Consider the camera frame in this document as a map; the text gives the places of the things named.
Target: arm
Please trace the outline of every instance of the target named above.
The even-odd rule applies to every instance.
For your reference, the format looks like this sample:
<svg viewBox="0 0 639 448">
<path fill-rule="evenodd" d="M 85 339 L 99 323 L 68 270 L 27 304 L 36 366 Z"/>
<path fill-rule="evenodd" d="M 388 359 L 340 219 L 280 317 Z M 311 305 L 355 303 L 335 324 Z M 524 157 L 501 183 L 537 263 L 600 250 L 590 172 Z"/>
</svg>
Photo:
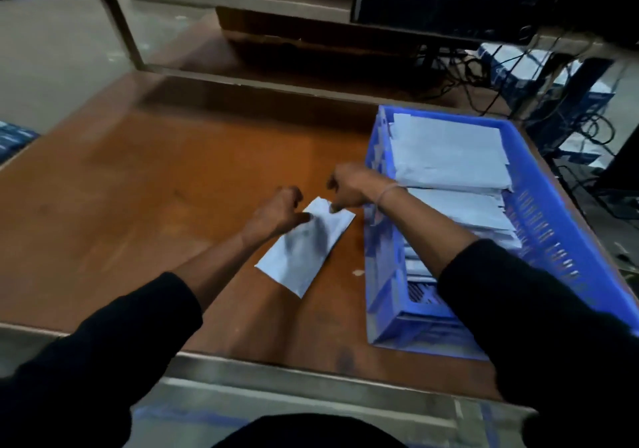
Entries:
<svg viewBox="0 0 639 448">
<path fill-rule="evenodd" d="M 328 186 L 336 189 L 339 210 L 376 201 L 391 183 L 361 164 L 343 164 Z M 597 434 L 610 438 L 614 429 L 622 432 L 623 419 L 636 416 L 621 400 L 639 395 L 639 340 L 624 323 L 596 313 L 552 275 L 478 240 L 402 188 L 388 189 L 378 206 L 494 363 L 502 396 L 540 413 L 527 420 L 529 446 L 574 442 L 580 434 L 588 442 Z M 592 426 L 584 431 L 587 420 Z"/>
<path fill-rule="evenodd" d="M 202 312 L 251 254 L 310 219 L 296 187 L 280 190 L 244 229 L 101 308 L 0 384 L 0 445 L 122 446 L 130 407 L 202 325 Z"/>
</svg>

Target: black shirt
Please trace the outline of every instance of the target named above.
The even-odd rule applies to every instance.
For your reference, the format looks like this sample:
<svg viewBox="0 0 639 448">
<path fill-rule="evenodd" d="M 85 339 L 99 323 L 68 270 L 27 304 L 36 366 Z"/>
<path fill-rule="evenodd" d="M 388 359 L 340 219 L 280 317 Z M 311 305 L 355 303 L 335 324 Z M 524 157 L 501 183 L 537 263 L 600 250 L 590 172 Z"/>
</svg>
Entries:
<svg viewBox="0 0 639 448">
<path fill-rule="evenodd" d="M 620 320 L 489 240 L 444 269 L 438 292 L 495 365 L 504 399 L 538 411 L 522 428 L 529 447 L 610 446 L 634 435 L 639 340 Z M 0 446 L 124 445 L 131 406 L 200 326 L 196 298 L 171 273 L 114 300 L 0 383 Z M 401 446 L 362 421 L 315 414 L 264 417 L 218 446 L 362 440 Z"/>
</svg>

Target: person's left arm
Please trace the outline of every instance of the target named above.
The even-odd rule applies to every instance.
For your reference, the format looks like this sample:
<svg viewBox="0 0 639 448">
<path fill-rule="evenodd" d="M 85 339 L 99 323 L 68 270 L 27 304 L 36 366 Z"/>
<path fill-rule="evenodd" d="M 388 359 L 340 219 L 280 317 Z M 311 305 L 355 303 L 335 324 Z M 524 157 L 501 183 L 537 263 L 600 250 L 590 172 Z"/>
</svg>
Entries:
<svg viewBox="0 0 639 448">
<path fill-rule="evenodd" d="M 0 383 L 0 444 L 122 446 L 130 408 L 164 374 L 206 310 L 267 240 L 310 220 L 280 189 L 242 231 L 101 308 Z"/>
</svg>

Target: black sleeve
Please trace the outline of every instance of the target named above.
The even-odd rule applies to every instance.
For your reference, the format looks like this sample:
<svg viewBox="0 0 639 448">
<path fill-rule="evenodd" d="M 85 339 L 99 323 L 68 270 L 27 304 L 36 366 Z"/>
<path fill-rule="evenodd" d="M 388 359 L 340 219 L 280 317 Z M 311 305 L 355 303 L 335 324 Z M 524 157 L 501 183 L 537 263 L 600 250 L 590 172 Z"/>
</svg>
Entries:
<svg viewBox="0 0 639 448">
<path fill-rule="evenodd" d="M 131 406 L 201 325 L 172 273 L 114 300 L 0 383 L 0 445 L 122 446 Z"/>
<path fill-rule="evenodd" d="M 538 411 L 528 446 L 597 435 L 611 445 L 637 416 L 639 340 L 554 276 L 481 240 L 444 269 L 438 292 L 495 365 L 504 399 Z"/>
</svg>

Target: brown tabletop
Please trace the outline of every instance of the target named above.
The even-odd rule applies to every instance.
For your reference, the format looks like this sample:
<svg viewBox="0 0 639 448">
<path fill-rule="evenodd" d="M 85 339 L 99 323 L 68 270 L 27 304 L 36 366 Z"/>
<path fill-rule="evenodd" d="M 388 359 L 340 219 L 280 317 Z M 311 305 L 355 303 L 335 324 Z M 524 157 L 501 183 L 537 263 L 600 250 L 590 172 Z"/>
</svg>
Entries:
<svg viewBox="0 0 639 448">
<path fill-rule="evenodd" d="M 158 59 L 200 49 L 209 24 Z M 304 205 L 330 198 L 328 174 L 363 160 L 375 114 L 371 105 L 124 76 L 0 171 L 0 322 L 71 332 L 239 230 L 276 186 L 298 185 Z M 303 299 L 254 268 L 266 245 L 185 349 L 499 398 L 490 363 L 367 343 L 357 214 Z"/>
</svg>

